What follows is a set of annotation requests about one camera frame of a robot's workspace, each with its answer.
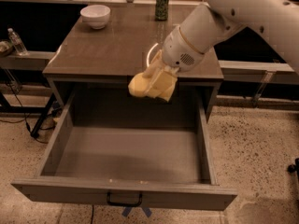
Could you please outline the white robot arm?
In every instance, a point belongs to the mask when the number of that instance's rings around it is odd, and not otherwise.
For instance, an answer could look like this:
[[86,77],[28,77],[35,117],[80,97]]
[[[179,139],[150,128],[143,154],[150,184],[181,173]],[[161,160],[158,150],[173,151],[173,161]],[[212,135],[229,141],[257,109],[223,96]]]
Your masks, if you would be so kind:
[[144,94],[169,100],[177,73],[198,65],[209,49],[249,27],[299,71],[299,6],[288,0],[207,0],[166,38],[143,73]]

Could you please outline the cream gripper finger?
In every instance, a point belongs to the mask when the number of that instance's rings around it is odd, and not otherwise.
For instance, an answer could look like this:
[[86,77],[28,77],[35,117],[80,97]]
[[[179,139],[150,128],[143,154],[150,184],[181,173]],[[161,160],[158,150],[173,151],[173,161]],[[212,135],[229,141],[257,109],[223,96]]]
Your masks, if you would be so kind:
[[159,49],[155,56],[152,58],[149,66],[143,73],[143,77],[150,78],[155,73],[155,70],[162,65],[162,51]]
[[178,81],[177,68],[166,66],[158,69],[149,81],[145,94],[150,98],[161,98],[169,101]]

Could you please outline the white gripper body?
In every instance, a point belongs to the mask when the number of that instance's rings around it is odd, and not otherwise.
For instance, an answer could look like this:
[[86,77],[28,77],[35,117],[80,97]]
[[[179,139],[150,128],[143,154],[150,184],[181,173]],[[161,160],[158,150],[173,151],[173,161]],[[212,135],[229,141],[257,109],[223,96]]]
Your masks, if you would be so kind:
[[205,53],[199,45],[200,37],[177,26],[165,39],[162,60],[180,72],[186,72],[199,64]]

